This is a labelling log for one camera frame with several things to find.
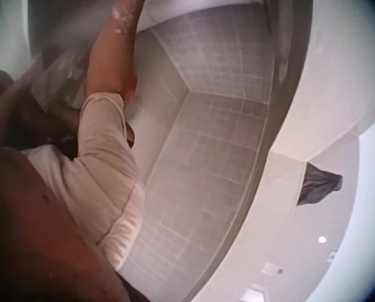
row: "dark cloth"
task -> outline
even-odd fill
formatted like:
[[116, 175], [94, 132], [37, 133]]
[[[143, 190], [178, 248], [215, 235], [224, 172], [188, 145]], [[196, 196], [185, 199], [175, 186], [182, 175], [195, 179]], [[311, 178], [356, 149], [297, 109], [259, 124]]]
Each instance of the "dark cloth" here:
[[297, 206], [319, 203], [331, 192], [341, 190], [343, 177], [306, 165], [305, 177]]

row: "person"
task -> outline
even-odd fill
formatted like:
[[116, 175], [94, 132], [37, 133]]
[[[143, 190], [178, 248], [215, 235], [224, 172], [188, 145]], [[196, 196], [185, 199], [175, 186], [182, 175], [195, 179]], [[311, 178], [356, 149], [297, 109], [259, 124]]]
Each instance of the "person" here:
[[[133, 53], [143, 4], [119, 0], [91, 50], [86, 101], [73, 123], [77, 157], [53, 145], [22, 152], [0, 147], [0, 301], [128, 301], [115, 271], [140, 230], [144, 191], [123, 111], [136, 86]], [[0, 145], [29, 95], [33, 71], [6, 81]]]

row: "ceiling light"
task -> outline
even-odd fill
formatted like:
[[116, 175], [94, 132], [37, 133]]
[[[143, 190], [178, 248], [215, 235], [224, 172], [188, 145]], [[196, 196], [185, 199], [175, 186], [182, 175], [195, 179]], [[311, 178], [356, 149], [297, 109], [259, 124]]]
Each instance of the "ceiling light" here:
[[264, 295], [254, 289], [248, 290], [241, 299], [242, 302], [264, 302]]
[[319, 237], [319, 243], [326, 243], [326, 242], [327, 242], [326, 237], [324, 237], [324, 236]]

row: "shower stall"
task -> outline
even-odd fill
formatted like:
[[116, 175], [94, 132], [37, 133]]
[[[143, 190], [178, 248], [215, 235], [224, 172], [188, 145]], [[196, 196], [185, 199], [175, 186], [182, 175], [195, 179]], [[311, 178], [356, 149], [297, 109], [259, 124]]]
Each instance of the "shower stall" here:
[[[47, 49], [92, 43], [113, 2], [17, 1], [23, 65]], [[120, 273], [152, 301], [191, 301], [245, 219], [305, 61], [311, 2], [293, 2], [145, 5], [125, 115], [146, 211]]]

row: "tiled wall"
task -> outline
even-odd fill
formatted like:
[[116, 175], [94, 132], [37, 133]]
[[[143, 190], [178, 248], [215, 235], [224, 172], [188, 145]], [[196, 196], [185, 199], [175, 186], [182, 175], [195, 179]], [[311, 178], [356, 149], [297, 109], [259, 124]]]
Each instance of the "tiled wall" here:
[[[180, 103], [161, 100], [164, 93], [157, 93], [156, 88], [161, 77], [155, 73], [163, 69], [163, 63], [151, 61], [155, 51], [149, 44], [140, 45], [141, 54], [137, 50], [141, 58], [137, 70], [145, 70], [139, 73], [143, 95], [137, 94], [137, 106], [172, 129], [148, 179], [142, 231], [121, 274], [153, 302], [181, 302], [189, 294], [209, 268], [242, 203], [257, 160], [272, 77], [271, 41], [263, 14], [258, 5], [227, 6], [179, 17], [155, 28], [192, 89], [173, 126]], [[147, 41], [153, 39], [151, 33], [145, 35]], [[181, 48], [191, 52], [175, 57], [164, 38], [171, 44], [180, 41]], [[218, 53], [224, 46], [226, 57]], [[229, 58], [239, 60], [234, 63]], [[164, 80], [166, 84], [175, 81]], [[152, 96], [157, 96], [163, 107], [154, 105]]]
[[262, 5], [198, 11], [153, 32], [192, 92], [268, 101], [273, 57]]
[[189, 89], [151, 31], [137, 35], [135, 70], [138, 86], [126, 119], [136, 134], [133, 154], [146, 182]]
[[191, 93], [147, 186], [142, 231], [122, 268], [156, 302], [178, 302], [209, 266], [239, 209], [267, 105]]

